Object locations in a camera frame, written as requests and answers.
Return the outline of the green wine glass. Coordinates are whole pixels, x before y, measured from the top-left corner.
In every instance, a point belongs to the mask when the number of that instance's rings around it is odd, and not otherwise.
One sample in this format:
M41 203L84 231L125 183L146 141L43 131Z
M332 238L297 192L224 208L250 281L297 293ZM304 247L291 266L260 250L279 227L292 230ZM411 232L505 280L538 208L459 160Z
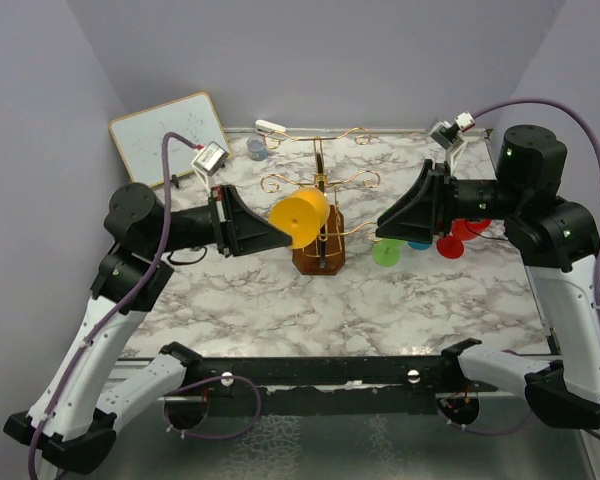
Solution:
M374 244L372 258L380 266L394 266L399 262L400 250L403 245L402 240L384 238Z

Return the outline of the blue wine glass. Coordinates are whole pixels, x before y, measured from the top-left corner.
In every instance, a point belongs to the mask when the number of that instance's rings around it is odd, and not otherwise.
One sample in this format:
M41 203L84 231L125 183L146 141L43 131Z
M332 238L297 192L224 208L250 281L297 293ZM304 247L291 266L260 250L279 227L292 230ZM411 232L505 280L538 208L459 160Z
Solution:
M417 242L417 241L408 241L407 244L410 248L418 251L424 251L431 248L431 242Z

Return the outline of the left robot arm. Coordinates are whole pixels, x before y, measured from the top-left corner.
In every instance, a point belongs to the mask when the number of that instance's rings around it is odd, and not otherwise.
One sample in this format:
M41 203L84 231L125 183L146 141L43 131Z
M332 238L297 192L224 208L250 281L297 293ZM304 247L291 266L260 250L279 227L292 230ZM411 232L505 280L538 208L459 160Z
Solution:
M142 183L119 188L105 229L114 245L98 267L78 333L54 379L4 432L60 470L88 475L108 456L120 431L160 396L194 392L207 376L202 358L173 342L116 389L103 387L131 335L152 311L173 269L166 252L216 245L244 256L292 240L252 212L232 185L213 188L206 205L174 212Z

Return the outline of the red wine glass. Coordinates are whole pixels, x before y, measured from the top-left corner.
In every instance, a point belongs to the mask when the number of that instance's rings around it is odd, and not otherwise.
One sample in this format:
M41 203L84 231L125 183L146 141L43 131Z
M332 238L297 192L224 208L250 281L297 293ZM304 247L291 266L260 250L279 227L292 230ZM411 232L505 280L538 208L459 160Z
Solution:
M477 238L491 225L491 220L470 221L457 219L452 223L451 231L436 241L436 249L447 259L458 259L465 252L465 243Z

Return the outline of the yellow wine glass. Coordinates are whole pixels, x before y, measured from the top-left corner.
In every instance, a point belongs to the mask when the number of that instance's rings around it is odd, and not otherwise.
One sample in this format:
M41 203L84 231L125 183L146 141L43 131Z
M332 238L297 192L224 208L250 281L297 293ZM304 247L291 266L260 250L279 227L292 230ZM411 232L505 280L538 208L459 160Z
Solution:
M269 222L288 234L293 250L310 245L319 235L330 214L330 205L323 192L304 187L277 202L269 213Z

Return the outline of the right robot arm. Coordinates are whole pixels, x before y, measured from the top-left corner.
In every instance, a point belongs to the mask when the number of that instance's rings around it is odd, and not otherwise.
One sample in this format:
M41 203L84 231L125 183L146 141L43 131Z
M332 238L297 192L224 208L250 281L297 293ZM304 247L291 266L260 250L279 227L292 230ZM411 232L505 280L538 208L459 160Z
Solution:
M520 253L561 356L530 360L469 339L446 348L441 383L473 381L526 400L553 428L600 428L600 236L591 213L558 194L567 148L550 130L509 128L491 180L460 180L426 160L413 186L377 221L381 238L428 243L456 220L500 220Z

